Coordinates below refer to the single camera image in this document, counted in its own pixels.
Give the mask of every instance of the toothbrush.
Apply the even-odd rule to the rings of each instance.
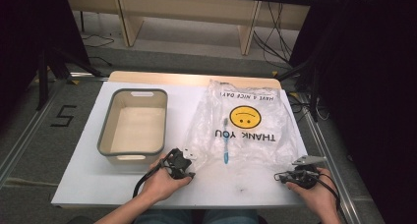
[[[227,118],[224,119],[223,121],[223,140],[224,140],[224,163],[227,164],[229,162],[229,151],[227,148],[227,144],[229,142],[229,137],[225,137],[224,136],[224,132],[226,131],[226,126],[227,126]]]

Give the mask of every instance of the smiley face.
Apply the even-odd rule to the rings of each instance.
[[[229,117],[233,125],[241,129],[252,129],[261,123],[260,112],[247,105],[234,108]]]

